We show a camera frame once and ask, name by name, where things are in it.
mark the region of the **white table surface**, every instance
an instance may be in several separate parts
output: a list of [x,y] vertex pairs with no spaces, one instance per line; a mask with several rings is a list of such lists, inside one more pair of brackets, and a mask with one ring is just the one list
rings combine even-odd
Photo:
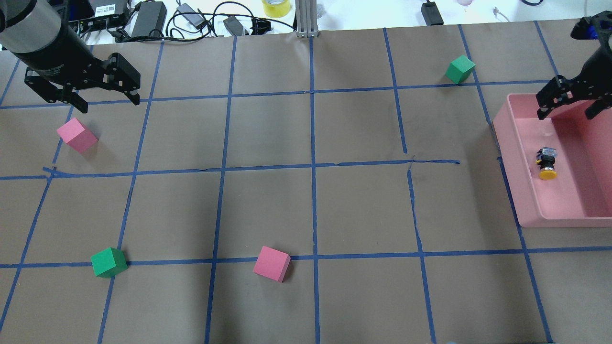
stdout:
[[[292,24],[295,13],[292,8],[289,13],[278,20]],[[176,10],[175,0],[163,0],[168,9],[166,21]],[[204,13],[211,13],[221,1],[210,0],[188,0],[183,1],[194,9],[200,9]],[[239,0],[246,5],[257,17],[265,17],[261,0]],[[422,0],[383,0],[383,1],[355,1],[355,0],[318,0],[323,6],[323,16],[318,20],[319,30],[355,30],[394,28],[401,26],[425,26],[425,21],[420,12]],[[437,0],[436,4],[445,24],[473,24],[494,23],[506,21],[502,16],[496,18],[493,9],[497,7],[510,21],[529,20],[555,20],[580,18],[585,15],[595,15],[604,10],[612,10],[610,0],[544,0],[539,6],[527,6],[519,0],[474,0],[469,6],[461,6],[457,0]],[[234,4],[223,5],[218,13],[247,14],[247,11]],[[137,14],[127,26],[131,31]],[[215,18],[215,29],[220,36],[228,36],[222,21],[225,17]],[[239,18],[245,27],[250,27],[250,19]],[[177,18],[179,26],[191,27],[183,18]],[[291,29],[277,23],[272,23],[272,31],[269,33],[286,33]],[[88,44],[113,43],[113,38],[105,31],[92,33],[86,38]]]

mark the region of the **grid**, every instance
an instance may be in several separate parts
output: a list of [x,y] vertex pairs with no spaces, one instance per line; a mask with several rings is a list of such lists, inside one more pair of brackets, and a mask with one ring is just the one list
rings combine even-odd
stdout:
[[[540,25],[538,22],[534,22],[534,25],[539,34],[539,39],[542,42],[543,49],[545,50],[548,58],[550,59],[551,66],[555,73],[557,73],[557,68],[554,64],[552,55],[547,47],[547,43],[542,35]],[[468,58],[472,58],[470,54],[470,49],[468,47],[468,42],[466,40],[463,27],[461,25],[458,26],[458,30],[461,34],[461,39],[463,46],[465,48],[465,53]],[[440,257],[440,256],[479,256],[479,255],[523,255],[526,263],[526,267],[529,272],[529,278],[531,280],[531,286],[533,289],[533,293],[535,296],[535,301],[537,303],[537,308],[540,315],[540,320],[542,322],[543,331],[545,333],[545,337],[547,342],[553,342],[552,333],[548,327],[547,316],[545,313],[544,306],[542,304],[542,300],[540,297],[538,284],[536,282],[536,276],[534,270],[532,268],[530,254],[533,253],[559,253],[559,252],[594,252],[594,251],[611,251],[612,246],[588,246],[588,247],[553,247],[553,248],[528,248],[526,241],[523,237],[523,230],[521,226],[518,224],[518,220],[516,218],[516,213],[514,211],[514,205],[512,200],[512,195],[510,194],[509,185],[507,182],[504,164],[501,157],[498,157],[500,172],[503,175],[505,187],[507,189],[508,197],[510,199],[510,204],[512,207],[512,212],[514,214],[514,220],[517,228],[517,234],[520,239],[521,248],[520,249],[500,249],[500,250],[457,250],[457,251],[428,251],[425,250],[424,245],[422,243],[420,234],[419,234],[419,221],[418,213],[415,209],[415,202],[418,202],[418,199],[415,196],[414,191],[414,183],[412,179],[412,172],[409,169],[406,173],[406,185],[407,191],[409,192],[409,198],[411,200],[411,208],[412,208],[412,219],[414,222],[414,235],[416,237],[417,242],[417,250],[415,252],[382,252],[382,253],[347,253],[347,254],[319,254],[318,251],[318,233],[317,233],[317,170],[320,168],[335,168],[339,166],[372,166],[372,165],[412,165],[415,164],[451,164],[451,165],[459,165],[461,164],[460,160],[449,160],[449,159],[433,159],[433,160],[422,160],[422,159],[398,159],[398,160],[375,160],[375,161],[361,161],[361,162],[317,162],[316,161],[316,140],[315,140],[315,102],[317,94],[325,94],[325,93],[339,93],[339,92],[367,92],[367,91],[393,91],[395,97],[395,107],[397,112],[398,125],[400,128],[400,138],[401,138],[401,147],[405,154],[410,152],[410,147],[406,144],[405,137],[405,129],[403,126],[403,118],[401,112],[400,105],[400,93],[399,90],[402,89],[418,89],[418,88],[452,88],[457,87],[454,84],[425,84],[425,85],[398,85],[396,78],[396,71],[394,67],[394,60],[392,57],[392,47],[389,42],[389,36],[387,33],[387,29],[382,30],[381,39],[384,39],[384,44],[387,50],[387,56],[389,59],[389,68],[392,77],[392,86],[383,86],[383,87],[370,87],[370,88],[352,88],[352,89],[316,89],[315,88],[315,49],[313,44],[313,39],[310,38],[308,42],[308,52],[309,52],[309,66],[310,66],[310,89],[304,91],[289,91],[289,92],[268,92],[268,93],[246,93],[246,94],[235,94],[233,92],[233,83],[234,83],[234,66],[236,63],[236,47],[237,47],[237,39],[234,37],[232,43],[232,53],[231,53],[231,67],[230,67],[230,75],[229,75],[229,88],[227,94],[224,95],[202,95],[202,96],[188,96],[188,97],[154,97],[155,85],[158,82],[158,72],[160,68],[160,62],[162,60],[163,52],[164,52],[164,44],[161,43],[159,45],[159,52],[157,54],[157,62],[155,65],[155,72],[152,79],[151,90],[148,95],[148,98],[143,99],[142,102],[146,103],[146,112],[144,115],[144,121],[142,125],[142,131],[140,135],[140,140],[138,142],[138,149],[136,152],[136,158],[133,164],[132,171],[125,171],[120,173],[65,173],[59,171],[57,168],[47,168],[44,167],[43,170],[46,174],[40,175],[28,175],[28,176],[0,176],[0,181],[4,180],[20,180],[20,179],[41,179],[46,180],[45,188],[42,193],[42,197],[40,199],[40,203],[38,208],[36,209],[34,218],[32,220],[32,225],[30,227],[27,240],[25,243],[25,247],[21,254],[20,262],[16,264],[0,264],[0,269],[16,269],[15,276],[12,280],[12,285],[10,288],[10,292],[8,298],[6,300],[4,310],[2,313],[2,318],[0,319],[0,331],[4,325],[4,321],[7,317],[7,312],[11,306],[11,301],[13,298],[13,293],[17,286],[17,283],[20,279],[20,274],[23,269],[31,269],[31,268],[54,268],[54,267],[83,267],[83,266],[91,266],[89,262],[56,262],[56,263],[26,263],[26,256],[28,254],[29,245],[34,235],[37,221],[40,215],[40,211],[45,204],[45,198],[47,197],[47,193],[49,188],[54,180],[57,179],[71,179],[71,178],[114,178],[114,177],[131,177],[131,183],[129,187],[129,193],[127,195],[127,201],[125,204],[125,211],[123,215],[123,219],[121,222],[121,229],[119,232],[119,237],[117,241],[117,248],[122,248],[122,243],[125,234],[125,228],[130,212],[130,204],[132,202],[132,195],[135,188],[136,180],[139,176],[145,175],[158,175],[158,174],[171,174],[171,173],[219,173],[220,174],[220,185],[218,189],[218,199],[217,199],[217,215],[215,222],[215,231],[214,231],[214,245],[213,245],[213,253],[212,258],[210,259],[193,259],[193,260],[141,260],[141,261],[129,261],[129,265],[131,266],[148,266],[148,265],[166,265],[166,264],[210,264],[211,274],[210,274],[210,282],[209,282],[209,293],[208,293],[208,302],[207,302],[207,312],[206,312],[206,324],[203,324],[203,328],[205,331],[204,342],[211,342],[211,321],[214,316],[213,314],[213,304],[215,301],[215,276],[218,264],[227,264],[227,263],[242,263],[242,262],[254,262],[256,257],[236,257],[236,258],[222,258],[218,256],[218,243],[219,243],[219,235],[221,229],[221,221],[222,221],[222,206],[223,206],[223,196],[224,196],[224,186],[225,186],[225,173],[228,171],[257,171],[257,170],[287,170],[287,169],[310,169],[312,174],[312,239],[313,239],[313,254],[312,255],[294,255],[291,257],[292,260],[296,261],[311,261],[313,265],[313,285],[314,285],[314,321],[315,321],[315,340],[316,343],[321,343],[321,328],[320,328],[320,317],[319,317],[319,260],[350,260],[350,259],[365,259],[365,258],[407,258],[414,257],[418,258],[420,261],[420,270],[422,274],[422,285],[424,289],[424,299],[425,306],[427,309],[427,320],[429,324],[429,333],[430,340],[432,343],[438,342],[436,339],[436,328],[435,328],[435,314],[432,311],[431,306],[431,295],[428,283],[428,275],[427,275],[427,267],[426,267],[426,258],[428,257]],[[2,93],[2,98],[0,98],[0,110],[1,109],[16,109],[16,108],[50,108],[50,107],[64,107],[63,104],[53,104],[53,105],[8,105],[1,106],[4,98],[7,95],[7,91],[9,90],[9,86],[11,83],[16,81],[15,74],[18,70],[19,62],[15,64],[15,67],[12,70],[12,73],[9,78],[9,82]],[[464,83],[459,87],[463,88],[476,88],[480,103],[482,105],[483,112],[485,114],[485,119],[488,125],[492,129],[492,123],[489,116],[489,112],[487,109],[487,105],[485,103],[485,97],[483,96],[482,86],[488,85],[503,85],[503,84],[540,84],[547,82],[546,80],[524,80],[524,81],[493,81],[481,83],[478,78],[478,74],[476,71],[473,73],[474,82]],[[227,166],[227,156],[228,156],[228,137],[230,132],[230,114],[232,107],[232,100],[235,98],[241,97],[265,97],[265,96],[275,96],[275,95],[296,95],[296,94],[309,94],[310,96],[310,142],[311,142],[311,152],[310,157],[311,161],[309,164],[293,164],[293,165],[266,165],[266,166],[242,166],[242,167],[229,167]],[[226,99],[226,118],[225,118],[225,132],[223,134],[223,155],[222,155],[222,164],[218,168],[206,168],[206,169],[183,169],[183,170],[146,170],[141,171],[138,169],[141,151],[143,148],[143,141],[145,138],[146,130],[147,130],[147,122],[149,120],[149,112],[151,110],[151,105],[155,102],[166,102],[166,101],[176,101],[176,100],[194,100],[194,99]],[[98,101],[91,102],[91,105],[100,105],[100,104],[112,104],[112,103],[128,103],[128,100],[109,100],[109,101]],[[65,121],[68,121],[72,117],[73,108],[66,107],[69,109],[68,115]],[[55,154],[53,157],[53,165],[58,160],[58,156],[60,150],[62,148],[62,141],[60,140],[57,148],[55,150]],[[102,323],[100,324],[100,331],[98,336],[98,343],[102,343],[105,334],[105,326],[106,320],[109,314],[109,307],[113,297],[113,288],[114,288],[115,278],[113,277],[108,285],[108,293],[106,296]]]

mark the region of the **yellow tape roll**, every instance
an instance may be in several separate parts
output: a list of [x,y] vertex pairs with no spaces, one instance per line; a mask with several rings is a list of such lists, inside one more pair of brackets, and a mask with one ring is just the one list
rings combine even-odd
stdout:
[[291,10],[289,0],[261,0],[264,12],[271,18],[284,17]]

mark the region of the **blue tape line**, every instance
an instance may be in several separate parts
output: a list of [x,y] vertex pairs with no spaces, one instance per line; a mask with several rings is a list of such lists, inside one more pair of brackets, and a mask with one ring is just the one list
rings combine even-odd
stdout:
[[[584,247],[544,247],[540,249],[527,249],[529,253],[573,253],[573,252],[606,252],[612,251],[612,246],[584,246]],[[371,259],[371,258],[412,258],[412,257],[440,257],[440,256],[488,256],[488,255],[522,255],[523,249],[505,250],[468,250],[468,251],[432,251],[432,252],[381,252],[381,253],[339,253],[317,255],[318,260],[344,260],[344,259]],[[291,260],[313,260],[314,255],[295,255]],[[139,260],[128,261],[132,266],[148,265],[180,265],[180,264],[211,264],[212,258],[207,259],[179,259],[179,260]],[[217,258],[220,263],[246,263],[256,261],[257,257]],[[91,262],[63,262],[63,263],[13,263],[0,264],[0,269],[40,268],[40,267],[77,267],[91,266]]]
[[508,198],[510,200],[510,207],[512,208],[512,214],[514,216],[514,222],[517,226],[518,237],[521,241],[521,247],[523,249],[523,255],[525,257],[525,263],[527,264],[527,270],[529,272],[529,279],[531,280],[531,286],[534,290],[535,302],[537,304],[538,311],[540,313],[540,319],[542,320],[542,326],[544,328],[544,334],[546,335],[546,340],[548,343],[553,342],[552,335],[550,334],[550,328],[548,327],[548,321],[546,319],[546,313],[544,312],[544,306],[542,304],[542,298],[540,297],[540,291],[536,282],[536,275],[534,273],[533,267],[531,265],[531,259],[529,257],[529,251],[527,249],[527,243],[525,242],[525,238],[523,237],[523,229],[521,225],[518,223],[517,217],[517,209],[514,206],[514,199],[512,198],[512,193],[510,192],[510,184],[508,182],[508,176],[506,175],[506,168],[504,166],[504,162],[501,158],[498,158],[499,168],[501,169],[501,174],[504,178],[504,185],[506,186],[506,192],[508,193]]
[[559,75],[557,66],[554,64],[553,55],[550,53],[550,50],[548,49],[548,45],[546,44],[546,40],[544,39],[544,35],[542,34],[542,30],[540,29],[540,25],[538,24],[536,20],[534,20],[534,24],[535,24],[535,29],[537,30],[537,34],[538,36],[540,36],[540,40],[542,41],[542,45],[544,46],[544,51],[546,51],[546,55],[548,56],[548,60],[550,61],[550,65],[553,67],[553,72],[555,75]]
[[363,162],[326,162],[317,163],[317,167],[336,167],[336,166],[370,166],[370,165],[401,165],[404,163],[451,163],[454,165],[461,164],[461,160],[380,160],[380,161],[363,161]]
[[104,338],[104,329],[106,328],[106,319],[108,318],[108,309],[111,305],[111,296],[113,295],[114,276],[108,282],[108,292],[106,293],[106,301],[104,302],[104,312],[102,313],[102,322],[100,324],[100,332],[98,332],[97,344],[102,344]]
[[321,344],[321,316],[319,307],[319,240],[316,219],[316,140],[315,140],[315,44],[308,38],[310,57],[310,162],[312,163],[312,254],[313,254],[313,295],[315,299],[315,343]]
[[[155,84],[157,82],[157,75],[159,73],[159,66],[161,64],[162,61],[162,54],[163,54],[163,42],[160,43],[159,46],[159,53],[157,55],[157,62],[155,64],[155,72],[153,74],[153,81],[151,83],[151,91],[149,93],[149,98],[153,98],[153,92],[155,91]],[[151,110],[151,102],[147,103],[147,110],[144,114],[144,120],[143,120],[143,129],[140,133],[140,140],[138,142],[138,150],[136,151],[136,159],[134,160],[134,170],[132,172],[132,181],[130,183],[130,191],[127,194],[127,200],[125,202],[125,211],[124,211],[124,215],[123,215],[123,219],[121,221],[121,229],[119,230],[119,239],[117,241],[117,249],[120,250],[121,246],[123,244],[123,237],[125,235],[125,225],[127,223],[127,216],[130,212],[130,205],[132,203],[132,195],[133,195],[133,191],[134,191],[134,186],[136,184],[136,172],[138,171],[138,164],[140,162],[140,153],[142,151],[143,148],[143,141],[144,141],[144,134],[146,133],[146,129],[147,129],[147,122],[149,120],[149,112]],[[114,286],[114,277],[111,278],[111,282],[108,285],[108,294],[106,297],[106,303],[104,305],[104,313],[102,315],[102,322],[100,323],[100,333],[98,335],[98,344],[102,344],[102,340],[104,338],[104,329],[106,326],[106,317],[108,316],[108,307],[110,306],[110,301],[111,301],[111,297],[113,295],[113,286]]]
[[[510,85],[510,84],[537,84],[547,83],[548,80],[523,80],[523,81],[494,81],[487,83],[480,83],[480,85]],[[423,84],[423,85],[403,85],[397,86],[397,89],[419,89],[419,88],[448,88],[448,87],[465,87],[465,86],[476,86],[476,83],[462,83],[462,84]],[[369,87],[369,88],[342,88],[342,89],[311,89],[309,91],[288,91],[288,92],[264,92],[264,93],[245,93],[245,94],[233,94],[233,98],[239,97],[265,97],[269,95],[293,95],[293,94],[308,94],[308,93],[344,93],[344,92],[366,92],[366,91],[389,91],[393,90],[393,86],[383,87]],[[171,102],[175,100],[196,100],[196,99],[224,99],[227,98],[226,94],[219,95],[193,95],[187,97],[160,97],[160,98],[148,98],[141,99],[141,102]],[[131,103],[127,99],[122,100],[101,100],[97,102],[89,102],[90,105],[103,105],[103,104],[122,104]],[[67,107],[69,104],[64,103],[46,103],[46,104],[34,104],[34,105],[10,105],[0,106],[0,110],[3,109],[23,109],[23,108],[46,108],[46,107]]]
[[64,103],[47,103],[47,104],[31,104],[31,105],[7,105],[4,107],[0,107],[2,110],[11,110],[11,109],[34,109],[34,108],[53,108],[53,107],[69,107],[70,104]]
[[[370,166],[370,165],[401,165],[405,163],[451,163],[459,165],[461,160],[449,160],[449,159],[438,159],[438,160],[379,160],[379,161],[363,161],[363,162],[324,162],[316,163],[316,167],[336,167],[336,166]],[[148,170],[148,171],[137,171],[136,175],[154,175],[154,174],[171,174],[171,173],[202,173],[202,172],[221,172],[223,171],[259,171],[259,170],[283,170],[283,169],[295,169],[295,168],[311,168],[311,163],[301,163],[295,165],[265,165],[265,166],[242,166],[242,167],[226,167],[226,168],[189,168],[185,170]],[[49,172],[54,178],[113,178],[113,177],[126,177],[133,176],[134,172],[116,172],[116,173],[67,173],[55,170],[53,168],[43,167],[43,171]],[[0,177],[3,179],[45,179],[46,176],[6,176]]]
[[550,247],[541,249],[527,249],[529,253],[559,253],[559,252],[599,252],[612,251],[612,246],[584,246],[584,247]]
[[129,266],[209,264],[209,263],[212,263],[212,259],[136,260],[136,261],[127,262]]
[[47,179],[48,176],[4,176],[0,177],[0,181],[16,181],[22,179]]
[[382,33],[384,34],[384,43],[387,46],[387,55],[389,56],[389,65],[391,66],[391,79],[393,80],[393,93],[395,95],[395,111],[397,112],[397,121],[400,126],[401,148],[404,150],[404,154],[407,154],[408,149],[406,148],[406,137],[404,134],[404,122],[401,119],[400,94],[397,91],[397,79],[395,78],[395,67],[393,65],[393,56],[391,55],[391,45],[389,44],[389,36],[387,35],[387,28],[383,28]]
[[517,254],[523,254],[523,250],[522,249],[507,249],[507,250],[437,251],[437,252],[423,252],[423,254],[426,257],[517,255]]
[[463,83],[463,84],[431,84],[431,85],[406,85],[397,86],[398,89],[415,89],[415,88],[445,88],[445,87],[458,87],[458,86],[476,86],[475,83]]
[[344,253],[338,255],[319,255],[320,260],[336,259],[372,259],[372,258],[410,258],[420,257],[419,252],[389,252],[389,253]]
[[6,86],[4,87],[4,91],[2,92],[2,97],[0,97],[0,105],[2,105],[4,101],[4,97],[6,97],[6,94],[9,92],[9,87],[10,87],[11,82],[13,81],[13,78],[15,77],[17,68],[19,68],[19,60],[17,60],[17,62],[15,63],[15,66],[13,67],[13,72],[10,74],[9,81],[6,83]]
[[487,83],[480,83],[481,86],[489,85],[518,85],[518,84],[545,84],[548,80],[524,80],[524,81],[490,81]]
[[[457,27],[459,28],[459,33],[461,34],[461,40],[463,41],[463,47],[465,48],[465,53],[468,56],[468,59],[471,60],[472,55],[469,52],[468,41],[465,38],[465,33],[463,33],[463,27],[461,26],[461,24],[457,25]],[[493,131],[493,123],[491,122],[491,117],[489,116],[489,110],[487,109],[487,104],[485,103],[485,97],[482,95],[482,89],[480,88],[480,82],[478,80],[478,73],[476,73],[476,69],[474,69],[472,73],[474,74],[474,81],[476,82],[476,90],[478,91],[478,98],[480,99],[480,104],[482,105],[482,111],[484,111],[485,118],[487,119],[487,123],[489,124],[491,131]]]
[[307,94],[307,91],[288,91],[288,92],[267,92],[267,93],[242,93],[232,94],[232,98],[244,98],[244,97],[267,97],[269,95],[294,95],[294,94]]
[[151,98],[151,102],[172,102],[175,100],[196,100],[196,99],[224,99],[227,98],[227,94],[220,95],[192,95],[188,97],[161,97]]
[[284,170],[287,168],[311,168],[311,164],[301,163],[296,165],[267,165],[267,166],[246,166],[228,167],[226,171],[258,171],[258,170]]
[[67,262],[67,263],[24,263],[21,267],[30,269],[34,267],[80,267],[91,266],[90,261]]
[[339,89],[314,89],[312,93],[341,93],[341,92],[367,92],[367,91],[389,91],[393,86],[364,87],[364,88],[339,88]]
[[427,309],[427,321],[429,323],[429,335],[431,337],[431,342],[436,343],[436,329],[433,322],[433,311],[431,309],[431,297],[429,293],[429,282],[427,280],[427,269],[425,267],[425,254],[423,251],[423,242],[421,241],[419,234],[419,226],[417,221],[417,212],[414,207],[414,186],[412,184],[412,172],[408,170],[406,173],[406,177],[408,178],[408,190],[410,191],[410,207],[412,208],[412,220],[414,222],[414,234],[417,239],[417,248],[419,250],[420,256],[420,266],[421,266],[421,277],[423,279],[423,292],[425,295],[425,308]]
[[30,247],[30,242],[32,241],[32,235],[34,235],[34,229],[36,228],[36,223],[38,222],[40,210],[42,209],[42,204],[45,202],[45,198],[47,197],[49,186],[51,186],[52,180],[53,180],[53,176],[49,176],[47,178],[47,184],[45,185],[45,190],[42,192],[42,196],[40,197],[38,208],[36,208],[36,213],[34,214],[34,219],[32,220],[32,225],[30,226],[30,230],[28,232],[28,238],[26,239],[26,244],[23,247],[23,251],[21,252],[19,266],[17,267],[17,271],[15,272],[15,278],[13,278],[13,283],[10,286],[9,296],[6,300],[6,303],[4,304],[4,310],[2,311],[2,318],[0,318],[0,332],[2,332],[2,327],[4,326],[4,320],[6,319],[6,314],[9,311],[10,301],[13,299],[13,293],[15,292],[15,287],[17,286],[17,280],[19,279],[19,275],[21,274],[21,267],[23,263],[25,263],[26,261],[26,255],[28,254],[28,248]]
[[234,67],[236,66],[237,37],[234,36],[231,50],[231,64],[229,67],[228,105],[225,113],[225,137],[223,139],[223,159],[221,162],[221,178],[219,182],[219,197],[217,200],[217,219],[215,222],[215,239],[212,247],[211,279],[208,286],[208,306],[206,308],[206,327],[204,329],[204,343],[208,344],[211,337],[212,302],[215,293],[215,275],[217,273],[217,256],[219,251],[219,233],[221,230],[221,213],[223,206],[223,189],[225,188],[225,167],[228,158],[228,141],[230,136],[231,99],[234,84]]

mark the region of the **pink cube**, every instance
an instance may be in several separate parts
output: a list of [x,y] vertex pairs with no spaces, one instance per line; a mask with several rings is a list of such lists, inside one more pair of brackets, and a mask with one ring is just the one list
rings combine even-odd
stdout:
[[283,283],[291,257],[284,252],[264,246],[261,248],[253,272]]
[[95,137],[94,133],[76,118],[62,125],[58,129],[58,134],[64,142],[79,153],[83,153],[93,146],[94,143],[98,142],[98,138]]

